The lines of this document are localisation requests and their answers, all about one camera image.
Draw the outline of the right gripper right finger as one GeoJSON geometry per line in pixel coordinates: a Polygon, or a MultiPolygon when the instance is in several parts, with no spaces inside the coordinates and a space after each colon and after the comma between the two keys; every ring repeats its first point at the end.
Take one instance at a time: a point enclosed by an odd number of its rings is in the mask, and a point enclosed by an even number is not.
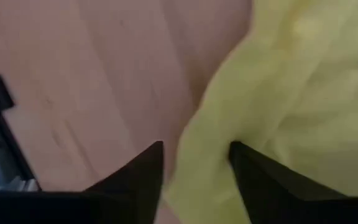
{"type": "Polygon", "coordinates": [[[341,194],[245,144],[230,143],[229,162],[252,224],[340,224],[341,194]]]}

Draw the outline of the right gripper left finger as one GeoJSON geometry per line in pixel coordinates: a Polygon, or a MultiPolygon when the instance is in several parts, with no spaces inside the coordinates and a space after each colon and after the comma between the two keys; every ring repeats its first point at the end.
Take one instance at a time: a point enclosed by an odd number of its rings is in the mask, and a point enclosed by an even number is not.
{"type": "Polygon", "coordinates": [[[163,172],[164,145],[163,141],[156,141],[119,170],[86,190],[108,196],[124,194],[134,207],[134,224],[154,224],[163,172]]]}

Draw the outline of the yellow t-shirt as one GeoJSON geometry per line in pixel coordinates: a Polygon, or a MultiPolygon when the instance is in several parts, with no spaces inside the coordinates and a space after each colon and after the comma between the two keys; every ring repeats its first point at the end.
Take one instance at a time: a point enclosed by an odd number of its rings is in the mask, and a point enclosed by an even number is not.
{"type": "Polygon", "coordinates": [[[254,0],[178,144],[165,200],[181,224],[252,224],[234,141],[339,192],[340,224],[358,224],[358,0],[254,0]]]}

